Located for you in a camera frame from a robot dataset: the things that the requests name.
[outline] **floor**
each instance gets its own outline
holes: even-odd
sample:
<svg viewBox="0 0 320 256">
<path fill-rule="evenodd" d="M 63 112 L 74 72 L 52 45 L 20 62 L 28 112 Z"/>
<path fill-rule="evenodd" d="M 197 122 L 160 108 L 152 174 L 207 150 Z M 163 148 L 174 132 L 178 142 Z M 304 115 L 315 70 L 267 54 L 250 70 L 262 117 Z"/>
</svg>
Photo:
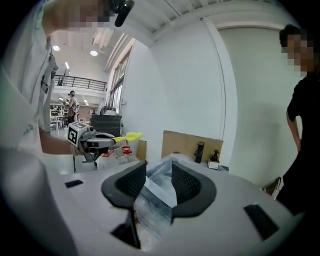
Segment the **floor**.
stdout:
<svg viewBox="0 0 320 256">
<path fill-rule="evenodd" d="M 56 129 L 51 130 L 51 135 L 67 139 L 68 129 L 59 129 L 59 135 Z M 50 172 L 59 172 L 61 175 L 74 173 L 74 160 L 72 155 L 50 155 L 44 154 L 47 170 Z M 93 172 L 97 170 L 93 162 L 82 163 L 84 156 L 75 157 L 75 169 L 77 173 Z"/>
</svg>

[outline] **cardboard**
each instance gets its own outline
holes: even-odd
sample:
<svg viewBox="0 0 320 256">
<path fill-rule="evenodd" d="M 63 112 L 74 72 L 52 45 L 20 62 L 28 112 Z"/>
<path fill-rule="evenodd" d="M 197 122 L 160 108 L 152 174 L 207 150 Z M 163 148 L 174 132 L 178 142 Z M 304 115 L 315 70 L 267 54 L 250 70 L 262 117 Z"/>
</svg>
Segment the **cardboard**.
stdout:
<svg viewBox="0 0 320 256">
<path fill-rule="evenodd" d="M 202 162 L 208 162 L 210 156 L 215 153 L 214 150 L 219 150 L 219 152 L 221 152 L 223 141 L 220 139 L 206 138 L 165 130 L 163 132 L 161 158 L 164 158 L 174 152 L 179 152 L 188 157 L 196 158 L 194 153 L 198 148 L 198 142 L 204 142 Z"/>
<path fill-rule="evenodd" d="M 140 161 L 146 160 L 147 154 L 147 142 L 145 140 L 138 139 L 138 146 L 136 149 L 136 158 Z"/>
</svg>

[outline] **hand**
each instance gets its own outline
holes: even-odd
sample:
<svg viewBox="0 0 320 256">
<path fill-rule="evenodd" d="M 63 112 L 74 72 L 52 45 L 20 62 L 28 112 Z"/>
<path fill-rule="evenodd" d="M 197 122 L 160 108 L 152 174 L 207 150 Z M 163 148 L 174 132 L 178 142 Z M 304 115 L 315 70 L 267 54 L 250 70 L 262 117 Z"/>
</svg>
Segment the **hand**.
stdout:
<svg viewBox="0 0 320 256">
<path fill-rule="evenodd" d="M 296 145 L 296 149 L 298 150 L 298 152 L 301 149 L 301 139 L 300 138 L 296 138 L 294 139 L 295 145 Z"/>
</svg>

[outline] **balcony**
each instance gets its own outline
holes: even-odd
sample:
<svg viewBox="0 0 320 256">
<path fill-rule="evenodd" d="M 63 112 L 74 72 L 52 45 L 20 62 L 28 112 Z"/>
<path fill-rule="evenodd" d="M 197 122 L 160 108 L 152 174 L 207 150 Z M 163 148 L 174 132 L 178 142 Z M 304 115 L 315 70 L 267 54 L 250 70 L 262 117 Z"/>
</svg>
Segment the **balcony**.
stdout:
<svg viewBox="0 0 320 256">
<path fill-rule="evenodd" d="M 103 81 L 86 79 L 82 77 L 56 75 L 54 84 L 57 87 L 74 87 L 82 89 L 91 89 L 100 92 L 105 92 L 108 88 L 107 83 Z"/>
</svg>

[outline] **yellow object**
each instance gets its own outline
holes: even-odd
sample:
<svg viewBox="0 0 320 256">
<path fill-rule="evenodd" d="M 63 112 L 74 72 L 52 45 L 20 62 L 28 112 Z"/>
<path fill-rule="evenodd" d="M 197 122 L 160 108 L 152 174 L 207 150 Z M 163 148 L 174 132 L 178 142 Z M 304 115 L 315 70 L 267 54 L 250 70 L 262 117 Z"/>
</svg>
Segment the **yellow object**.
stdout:
<svg viewBox="0 0 320 256">
<path fill-rule="evenodd" d="M 143 134 L 142 132 L 128 132 L 126 134 L 125 137 L 116 137 L 116 138 L 113 138 L 113 140 L 115 140 L 115 142 L 120 142 L 120 141 L 124 141 L 124 140 L 127 140 L 129 142 L 132 142 L 132 141 L 135 141 L 139 138 L 142 138 L 143 137 Z"/>
</svg>

